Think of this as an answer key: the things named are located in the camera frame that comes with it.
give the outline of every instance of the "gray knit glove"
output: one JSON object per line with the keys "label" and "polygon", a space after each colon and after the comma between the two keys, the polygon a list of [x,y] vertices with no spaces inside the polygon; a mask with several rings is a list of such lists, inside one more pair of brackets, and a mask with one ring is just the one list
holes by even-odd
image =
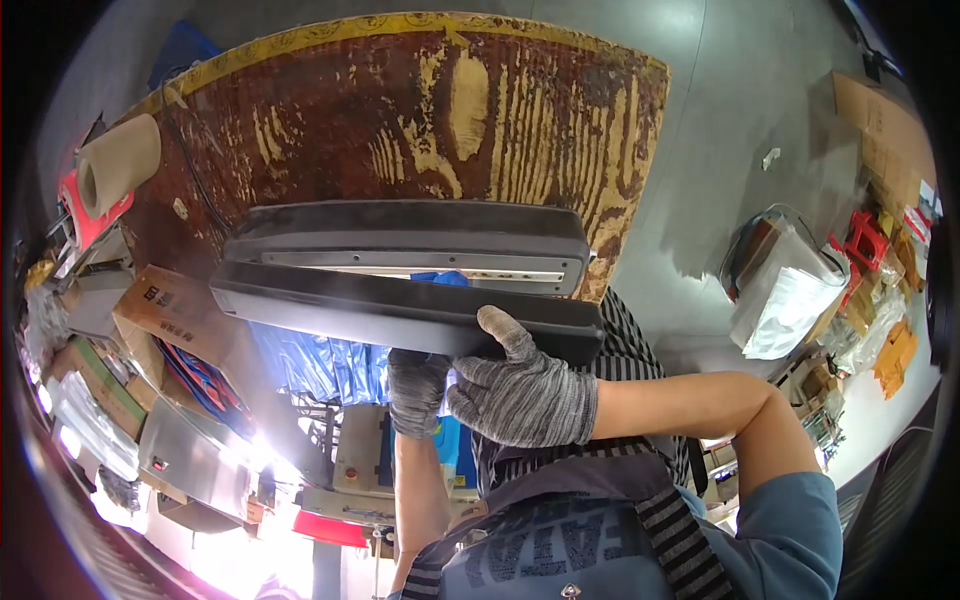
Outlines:
{"label": "gray knit glove", "polygon": [[411,438],[429,438],[437,430],[450,359],[394,348],[387,358],[390,418],[394,430]]}
{"label": "gray knit glove", "polygon": [[500,444],[534,448],[586,444],[597,410],[597,380],[537,349],[530,333],[495,306],[477,321],[507,359],[458,358],[446,393],[453,416]]}

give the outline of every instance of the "concrete floor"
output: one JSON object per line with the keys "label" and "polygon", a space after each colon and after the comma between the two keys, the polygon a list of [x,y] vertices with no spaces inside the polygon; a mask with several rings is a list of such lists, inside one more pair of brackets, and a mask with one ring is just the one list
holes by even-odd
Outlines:
{"label": "concrete floor", "polygon": [[[729,348],[732,306],[715,272],[750,216],[785,203],[820,242],[845,230],[858,133],[833,114],[829,72],[863,67],[828,0],[116,0],[66,70],[39,131],[36,195],[52,214],[84,128],[101,111],[111,122],[147,93],[151,65],[178,19],[230,48],[301,24],[405,10],[548,21],[671,65],[660,142],[612,282],[658,353],[691,343]],[[781,155],[765,172],[760,162],[773,147]],[[866,466],[912,419],[932,384],[922,387],[885,403],[907,406],[848,470]],[[874,404],[863,410],[882,418]]]}

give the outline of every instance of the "yellow tape edge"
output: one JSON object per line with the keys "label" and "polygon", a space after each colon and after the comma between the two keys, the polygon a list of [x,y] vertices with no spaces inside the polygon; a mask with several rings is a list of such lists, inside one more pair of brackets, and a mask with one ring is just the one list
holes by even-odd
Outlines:
{"label": "yellow tape edge", "polygon": [[[281,54],[357,37],[439,31],[446,31],[451,37],[454,37],[453,33],[482,33],[540,39],[620,60],[629,56],[646,58],[648,63],[644,70],[662,68],[667,74],[667,81],[670,77],[670,67],[661,60],[599,37],[548,23],[472,12],[394,12],[303,25],[227,50],[171,80],[166,87],[167,103],[173,104],[178,97],[182,98],[226,75]],[[159,110],[159,93],[154,91],[128,110],[120,121],[144,112],[156,114]]]}

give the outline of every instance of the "worn wooden tabletop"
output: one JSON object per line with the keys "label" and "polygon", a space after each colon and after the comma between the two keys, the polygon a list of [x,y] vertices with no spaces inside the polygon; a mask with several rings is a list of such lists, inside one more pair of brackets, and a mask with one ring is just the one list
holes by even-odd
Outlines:
{"label": "worn wooden tabletop", "polygon": [[308,25],[199,64],[124,119],[160,123],[159,171],[122,228],[137,266],[208,277],[217,227],[251,206],[330,199],[489,199],[577,210],[607,289],[660,132],[670,69],[551,25],[409,12]]}

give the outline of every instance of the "cardboard tube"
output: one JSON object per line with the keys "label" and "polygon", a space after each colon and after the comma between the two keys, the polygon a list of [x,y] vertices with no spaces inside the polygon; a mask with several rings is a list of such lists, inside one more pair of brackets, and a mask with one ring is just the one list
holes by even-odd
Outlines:
{"label": "cardboard tube", "polygon": [[90,219],[99,219],[160,166],[160,129],[141,114],[111,129],[77,154],[77,187]]}

